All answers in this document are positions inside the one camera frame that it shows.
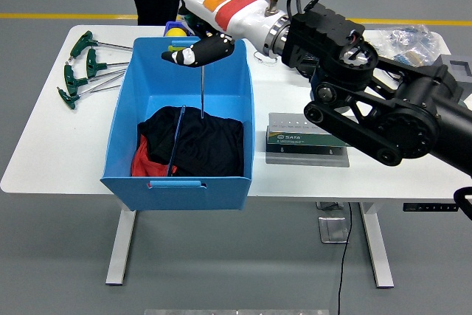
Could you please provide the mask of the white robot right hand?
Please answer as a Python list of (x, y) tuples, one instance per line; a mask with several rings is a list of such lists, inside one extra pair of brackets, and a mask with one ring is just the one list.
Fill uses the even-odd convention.
[(221, 60), (234, 52), (235, 41), (247, 39), (263, 55), (275, 58), (282, 54), (288, 35), (286, 12), (277, 10), (266, 0), (182, 0), (190, 14), (216, 31), (175, 52), (163, 52), (171, 63), (199, 67)]

